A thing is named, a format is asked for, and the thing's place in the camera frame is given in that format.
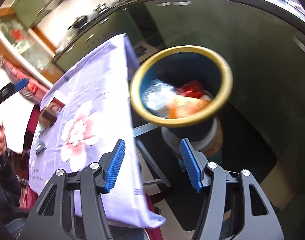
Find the person's left hand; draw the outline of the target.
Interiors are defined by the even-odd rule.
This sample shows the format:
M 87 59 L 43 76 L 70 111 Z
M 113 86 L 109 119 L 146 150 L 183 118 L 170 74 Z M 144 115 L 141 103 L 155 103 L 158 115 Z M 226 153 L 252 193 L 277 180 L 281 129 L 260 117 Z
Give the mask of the person's left hand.
M 7 149 L 7 141 L 4 132 L 5 128 L 3 126 L 3 121 L 0 119 L 0 156 L 2 156 Z

